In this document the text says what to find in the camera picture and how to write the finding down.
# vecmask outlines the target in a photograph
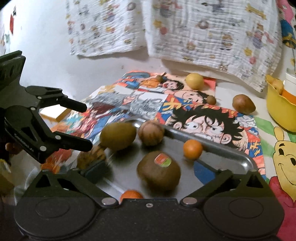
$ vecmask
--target kiwi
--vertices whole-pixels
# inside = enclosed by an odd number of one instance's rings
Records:
[[[100,135],[100,144],[112,151],[127,148],[137,135],[136,128],[128,122],[114,122],[105,126]]]
[[[137,173],[150,189],[157,191],[175,189],[181,177],[178,163],[159,150],[143,157],[137,166]]]

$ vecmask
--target kiwi sticker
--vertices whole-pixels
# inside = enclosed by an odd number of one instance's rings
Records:
[[[161,153],[154,159],[154,163],[161,167],[168,167],[172,163],[172,159]]]

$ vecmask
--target small potato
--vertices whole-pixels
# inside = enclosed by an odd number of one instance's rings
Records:
[[[233,97],[232,106],[236,111],[245,115],[249,115],[256,110],[253,101],[244,94]]]
[[[207,97],[207,103],[211,104],[211,105],[215,105],[217,103],[216,98],[214,96],[212,96],[212,95],[209,95]]]

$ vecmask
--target black clamp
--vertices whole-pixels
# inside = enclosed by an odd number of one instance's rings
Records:
[[[40,108],[57,104],[78,112],[85,112],[86,104],[69,99],[59,88],[28,86],[25,90],[40,100],[38,105],[36,107],[20,105],[8,107],[5,110],[4,127],[9,136],[18,142],[27,153],[38,162],[44,163],[52,153],[59,149],[85,152],[92,149],[90,140],[59,131],[52,132],[39,115]]]

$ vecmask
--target white container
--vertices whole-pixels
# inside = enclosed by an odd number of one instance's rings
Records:
[[[286,79],[284,80],[284,89],[290,94],[296,96],[296,75],[295,72],[289,68],[286,71]]]

